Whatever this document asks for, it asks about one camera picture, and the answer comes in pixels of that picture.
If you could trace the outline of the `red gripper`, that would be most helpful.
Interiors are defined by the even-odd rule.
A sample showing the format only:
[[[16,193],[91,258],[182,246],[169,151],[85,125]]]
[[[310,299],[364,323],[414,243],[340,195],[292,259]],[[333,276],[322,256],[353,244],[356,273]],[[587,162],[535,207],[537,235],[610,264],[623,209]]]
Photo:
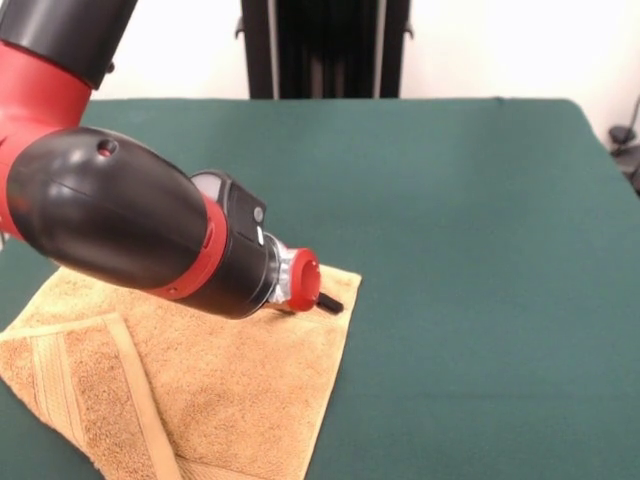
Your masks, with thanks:
[[[315,253],[308,249],[298,249],[290,264],[290,298],[287,305],[278,305],[284,314],[295,314],[294,310],[311,310],[315,305],[330,313],[340,314],[344,305],[326,293],[320,292],[321,274]]]

